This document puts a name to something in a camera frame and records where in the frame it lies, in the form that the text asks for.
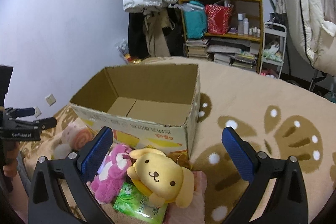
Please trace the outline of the person's left hand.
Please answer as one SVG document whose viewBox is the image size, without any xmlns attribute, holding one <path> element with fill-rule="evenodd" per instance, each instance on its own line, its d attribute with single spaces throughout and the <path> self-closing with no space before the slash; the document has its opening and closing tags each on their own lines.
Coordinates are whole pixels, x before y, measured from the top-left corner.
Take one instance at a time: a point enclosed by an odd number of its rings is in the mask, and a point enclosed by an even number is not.
<svg viewBox="0 0 336 224">
<path fill-rule="evenodd" d="M 15 142 L 15 146 L 12 150 L 6 153 L 7 164 L 3 167 L 4 175 L 9 178 L 14 178 L 17 174 L 18 161 L 17 157 L 19 154 L 19 143 Z"/>
</svg>

